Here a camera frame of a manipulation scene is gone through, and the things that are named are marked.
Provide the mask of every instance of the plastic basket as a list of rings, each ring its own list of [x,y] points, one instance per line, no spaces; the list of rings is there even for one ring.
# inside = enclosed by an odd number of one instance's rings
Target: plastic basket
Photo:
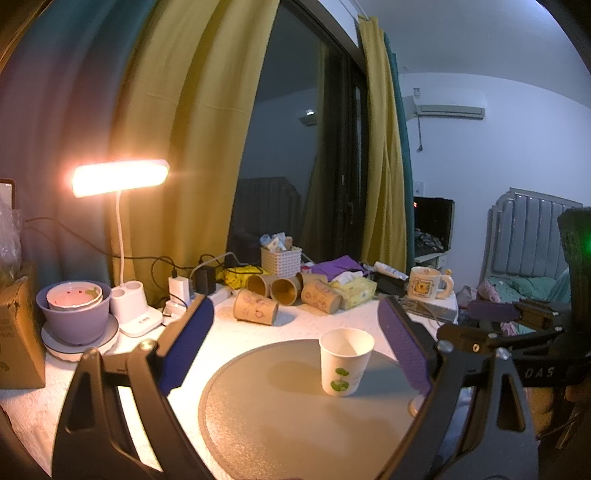
[[[293,277],[300,271],[301,248],[292,247],[291,250],[277,253],[261,248],[261,265],[271,275]]]

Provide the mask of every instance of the mug handle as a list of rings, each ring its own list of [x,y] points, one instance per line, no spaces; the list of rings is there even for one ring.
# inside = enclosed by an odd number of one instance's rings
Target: mug handle
[[[436,299],[446,299],[453,291],[453,279],[449,275],[442,275],[441,279],[445,282],[445,289],[437,292]]]

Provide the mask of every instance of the lit lamp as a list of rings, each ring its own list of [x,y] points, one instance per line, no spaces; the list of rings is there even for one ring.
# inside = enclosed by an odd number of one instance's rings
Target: lit lamp
[[[144,285],[138,280],[123,281],[124,248],[119,201],[121,190],[139,189],[160,185],[168,175],[166,160],[127,160],[95,163],[77,167],[72,177],[74,196],[88,197],[116,192],[115,212],[119,236],[119,286],[111,292],[111,313],[117,318],[120,330],[139,337],[162,322],[162,313],[148,305]]]

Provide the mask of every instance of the brown paper cup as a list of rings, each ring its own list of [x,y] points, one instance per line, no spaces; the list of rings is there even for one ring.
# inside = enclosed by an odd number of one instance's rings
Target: brown paper cup
[[[337,292],[320,280],[314,280],[304,285],[304,289],[301,291],[301,299],[308,305],[330,315],[336,313],[343,301],[343,298]]]
[[[271,298],[282,305],[293,305],[301,293],[301,283],[297,277],[278,278],[271,285]]]
[[[320,280],[322,283],[326,284],[329,282],[326,275],[321,275],[319,273],[298,273],[295,276],[300,280],[302,287],[314,280]]]
[[[246,281],[248,290],[264,297],[271,296],[271,285],[277,280],[275,275],[251,275]]]
[[[273,325],[279,304],[243,288],[234,302],[234,316],[239,320]]]

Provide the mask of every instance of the bowl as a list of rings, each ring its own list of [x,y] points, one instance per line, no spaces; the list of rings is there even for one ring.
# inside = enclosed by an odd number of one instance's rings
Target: bowl
[[[47,293],[59,284],[49,285],[37,294],[37,305],[43,311],[53,332],[62,340],[72,345],[87,345],[94,342],[104,332],[109,319],[109,301],[111,287],[106,283],[96,283],[103,293],[103,299],[84,310],[51,310]]]
[[[99,285],[89,281],[68,281],[59,283],[47,292],[51,310],[69,312],[87,309],[103,299]]]

